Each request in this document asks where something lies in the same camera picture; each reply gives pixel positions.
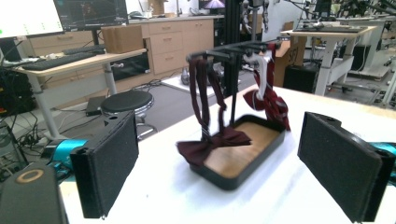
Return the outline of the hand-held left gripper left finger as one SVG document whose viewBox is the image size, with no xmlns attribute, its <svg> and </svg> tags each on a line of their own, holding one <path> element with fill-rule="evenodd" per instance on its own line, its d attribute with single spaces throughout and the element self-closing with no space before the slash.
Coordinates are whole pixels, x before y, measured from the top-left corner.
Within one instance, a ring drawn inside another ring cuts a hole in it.
<svg viewBox="0 0 396 224">
<path fill-rule="evenodd" d="M 105 119 L 105 127 L 70 152 L 85 218 L 106 217 L 134 168 L 139 149 L 133 111 Z"/>
</svg>

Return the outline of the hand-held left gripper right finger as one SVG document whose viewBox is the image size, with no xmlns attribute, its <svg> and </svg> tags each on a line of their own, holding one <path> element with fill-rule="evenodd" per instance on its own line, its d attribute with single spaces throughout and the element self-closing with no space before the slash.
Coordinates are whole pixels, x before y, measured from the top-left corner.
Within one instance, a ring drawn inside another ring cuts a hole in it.
<svg viewBox="0 0 396 224">
<path fill-rule="evenodd" d="M 298 157 L 350 221 L 375 220 L 396 155 L 345 130 L 338 119 L 306 112 Z"/>
</svg>

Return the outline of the striped red bow tie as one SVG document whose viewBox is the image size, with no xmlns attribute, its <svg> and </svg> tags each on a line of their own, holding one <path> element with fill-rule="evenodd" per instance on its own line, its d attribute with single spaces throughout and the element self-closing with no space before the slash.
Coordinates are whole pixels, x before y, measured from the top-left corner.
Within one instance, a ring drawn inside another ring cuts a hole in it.
<svg viewBox="0 0 396 224">
<path fill-rule="evenodd" d="M 243 95 L 246 103 L 256 111 L 264 111 L 268 120 L 290 130 L 289 109 L 282 97 L 274 91 L 276 44 L 268 44 L 264 53 L 245 56 L 249 63 L 256 63 L 253 77 L 258 88 Z"/>
</svg>

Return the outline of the plain dark red bow tie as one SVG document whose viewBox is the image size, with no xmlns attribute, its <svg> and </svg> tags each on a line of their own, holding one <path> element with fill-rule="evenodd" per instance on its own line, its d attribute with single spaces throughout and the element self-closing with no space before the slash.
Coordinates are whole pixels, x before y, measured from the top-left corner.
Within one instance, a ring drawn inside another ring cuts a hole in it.
<svg viewBox="0 0 396 224">
<path fill-rule="evenodd" d="M 203 166 L 211 151 L 218 147 L 249 146 L 250 138 L 233 127 L 225 127 L 223 112 L 227 109 L 216 73 L 208 68 L 205 59 L 192 59 L 189 62 L 191 104 L 194 115 L 201 125 L 200 141 L 177 142 L 178 152 L 194 166 Z M 211 135 L 209 131 L 210 112 L 207 98 L 207 83 L 210 83 L 219 105 L 219 132 Z"/>
</svg>

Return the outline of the black rack with wooden tray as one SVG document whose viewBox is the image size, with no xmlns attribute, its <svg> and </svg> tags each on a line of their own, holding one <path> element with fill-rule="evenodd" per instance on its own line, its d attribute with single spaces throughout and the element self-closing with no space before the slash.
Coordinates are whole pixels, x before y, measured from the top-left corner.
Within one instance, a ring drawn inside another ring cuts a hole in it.
<svg viewBox="0 0 396 224">
<path fill-rule="evenodd" d="M 268 44 L 276 44 L 276 51 L 281 44 L 277 41 L 261 42 L 246 41 L 230 45 L 216 47 L 214 49 L 195 52 L 187 57 L 188 63 L 192 59 L 205 59 L 208 61 L 208 68 L 214 70 L 215 60 L 232 63 L 236 61 L 239 65 L 245 61 L 245 56 L 253 53 L 264 53 Z M 218 112 L 219 105 L 214 94 L 208 98 L 210 112 L 209 131 L 211 135 L 219 132 Z M 244 115 L 239 119 L 232 118 L 225 127 L 233 127 L 235 130 L 245 133 L 250 138 L 249 146 L 239 147 L 218 147 L 211 151 L 204 161 L 203 166 L 190 165 L 192 171 L 200 175 L 215 186 L 224 190 L 237 189 L 245 180 L 269 157 L 276 148 L 283 142 L 287 130 L 276 122 L 254 115 Z"/>
</svg>

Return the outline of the black flat box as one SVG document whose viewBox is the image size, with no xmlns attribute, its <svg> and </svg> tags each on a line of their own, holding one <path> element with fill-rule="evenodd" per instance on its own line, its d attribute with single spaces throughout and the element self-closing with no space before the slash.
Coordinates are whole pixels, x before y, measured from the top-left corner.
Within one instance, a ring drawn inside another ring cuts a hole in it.
<svg viewBox="0 0 396 224">
<path fill-rule="evenodd" d="M 101 114 L 101 104 L 106 99 L 105 96 L 97 96 L 89 99 L 85 114 L 87 117 Z"/>
</svg>

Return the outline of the wooden table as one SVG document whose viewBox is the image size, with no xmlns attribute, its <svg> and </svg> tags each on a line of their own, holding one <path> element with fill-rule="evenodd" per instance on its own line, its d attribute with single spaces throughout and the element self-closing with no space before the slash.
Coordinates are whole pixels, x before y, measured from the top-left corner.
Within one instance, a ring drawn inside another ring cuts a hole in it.
<svg viewBox="0 0 396 224">
<path fill-rule="evenodd" d="M 370 114 L 388 119 L 396 119 L 395 110 L 383 109 L 371 105 L 362 105 L 279 87 L 275 87 L 275 91 L 285 99 L 291 113 L 296 113 L 297 111 L 311 111 L 329 112 L 332 115 L 336 115 L 338 113 L 351 113 L 356 115 Z"/>
</svg>

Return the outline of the black round stool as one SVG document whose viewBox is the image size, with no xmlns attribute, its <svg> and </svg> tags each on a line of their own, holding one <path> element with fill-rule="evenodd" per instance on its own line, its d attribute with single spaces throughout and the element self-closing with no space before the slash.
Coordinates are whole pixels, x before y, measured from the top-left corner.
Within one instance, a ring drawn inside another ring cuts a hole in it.
<svg viewBox="0 0 396 224">
<path fill-rule="evenodd" d="M 157 128 L 146 123 L 146 111 L 154 105 L 154 96 L 148 91 L 128 90 L 107 97 L 100 105 L 105 115 L 133 111 L 137 118 L 137 127 L 147 127 L 146 131 L 137 135 L 142 140 L 146 135 L 158 132 Z"/>
</svg>

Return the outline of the black keyboard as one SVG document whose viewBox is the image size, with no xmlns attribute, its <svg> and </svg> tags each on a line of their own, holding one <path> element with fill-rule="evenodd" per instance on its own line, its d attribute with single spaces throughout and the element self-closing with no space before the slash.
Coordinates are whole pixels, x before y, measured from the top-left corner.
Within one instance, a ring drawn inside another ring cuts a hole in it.
<svg viewBox="0 0 396 224">
<path fill-rule="evenodd" d="M 100 44 L 100 45 L 93 45 L 93 46 L 86 46 L 86 47 L 81 47 L 81 48 L 73 48 L 73 49 L 64 49 L 63 50 L 63 54 L 65 54 L 65 55 L 77 54 L 77 53 L 82 53 L 82 52 L 103 54 L 106 52 L 106 48 L 104 45 Z"/>
<path fill-rule="evenodd" d="M 80 60 L 88 59 L 94 57 L 94 53 L 90 52 L 81 52 L 71 55 L 66 55 L 60 58 L 52 59 L 52 60 L 45 60 L 39 61 L 35 63 L 28 63 L 22 66 L 24 70 L 31 70 L 31 71 L 44 71 L 47 69 L 51 69 L 57 66 L 74 63 Z"/>
</svg>

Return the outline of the tall brown cardboard box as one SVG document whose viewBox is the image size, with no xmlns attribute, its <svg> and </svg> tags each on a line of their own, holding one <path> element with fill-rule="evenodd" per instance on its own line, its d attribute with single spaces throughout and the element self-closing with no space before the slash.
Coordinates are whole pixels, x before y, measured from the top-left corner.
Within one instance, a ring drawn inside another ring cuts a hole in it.
<svg viewBox="0 0 396 224">
<path fill-rule="evenodd" d="M 299 46 L 299 37 L 280 34 L 281 46 L 276 51 L 275 79 L 274 85 L 282 87 L 284 83 L 285 70 L 288 65 L 301 65 L 304 53 Z"/>
</svg>

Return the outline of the black computer tower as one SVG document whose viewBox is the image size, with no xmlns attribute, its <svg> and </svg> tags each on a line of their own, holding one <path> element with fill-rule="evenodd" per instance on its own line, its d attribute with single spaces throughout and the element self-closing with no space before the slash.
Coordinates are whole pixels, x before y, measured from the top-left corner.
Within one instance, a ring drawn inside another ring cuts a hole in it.
<svg viewBox="0 0 396 224">
<path fill-rule="evenodd" d="M 35 98 L 28 77 L 0 68 L 0 118 L 35 109 Z"/>
</svg>

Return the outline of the wooden desk with white legs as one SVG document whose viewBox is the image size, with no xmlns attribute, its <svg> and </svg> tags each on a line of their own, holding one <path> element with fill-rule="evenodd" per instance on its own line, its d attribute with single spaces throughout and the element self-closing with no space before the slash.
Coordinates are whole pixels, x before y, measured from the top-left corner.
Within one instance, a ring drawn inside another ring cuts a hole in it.
<svg viewBox="0 0 396 224">
<path fill-rule="evenodd" d="M 347 73 L 351 70 L 354 60 L 353 49 L 356 40 L 359 36 L 370 34 L 375 29 L 374 26 L 366 26 L 360 29 L 357 33 L 341 33 L 341 32 L 321 32 L 321 31 L 297 31 L 287 30 L 283 31 L 283 35 L 289 36 L 310 36 L 320 37 L 326 42 L 322 63 L 318 73 L 318 80 L 315 89 L 315 95 L 323 96 L 327 87 L 332 85 L 334 81 L 344 82 L 347 78 Z M 336 44 L 345 40 L 346 49 L 342 59 L 333 60 L 333 53 Z"/>
</svg>

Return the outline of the wooden drawer cabinet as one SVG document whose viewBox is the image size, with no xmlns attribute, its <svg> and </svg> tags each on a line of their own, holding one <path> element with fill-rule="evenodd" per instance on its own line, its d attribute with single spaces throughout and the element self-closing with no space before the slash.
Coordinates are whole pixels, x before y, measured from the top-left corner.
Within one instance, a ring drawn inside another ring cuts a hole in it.
<svg viewBox="0 0 396 224">
<path fill-rule="evenodd" d="M 214 20 L 205 16 L 130 21 L 130 24 L 141 27 L 147 51 L 122 60 L 124 66 L 113 70 L 120 89 L 172 74 L 179 75 L 188 65 L 186 57 L 189 54 L 214 46 Z M 33 37 L 25 41 L 22 48 L 27 55 L 34 57 L 92 44 L 91 32 L 76 31 Z"/>
</svg>

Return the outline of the monitor with white screen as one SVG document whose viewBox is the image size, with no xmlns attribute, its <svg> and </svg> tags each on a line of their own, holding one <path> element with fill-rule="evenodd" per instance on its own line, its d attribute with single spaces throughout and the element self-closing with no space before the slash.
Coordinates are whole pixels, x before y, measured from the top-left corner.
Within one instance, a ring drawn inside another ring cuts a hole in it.
<svg viewBox="0 0 396 224">
<path fill-rule="evenodd" d="M 53 0 L 0 0 L 0 38 L 58 34 L 63 30 Z"/>
</svg>

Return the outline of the black metal frame post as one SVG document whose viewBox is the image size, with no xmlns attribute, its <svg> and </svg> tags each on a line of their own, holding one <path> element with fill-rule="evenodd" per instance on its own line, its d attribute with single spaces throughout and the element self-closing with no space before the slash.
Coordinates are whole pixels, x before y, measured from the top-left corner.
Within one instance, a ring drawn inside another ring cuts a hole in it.
<svg viewBox="0 0 396 224">
<path fill-rule="evenodd" d="M 240 42 L 240 14 L 243 0 L 225 1 L 225 44 L 230 45 Z M 224 64 L 223 94 L 229 97 L 234 93 L 239 69 L 236 61 Z"/>
</svg>

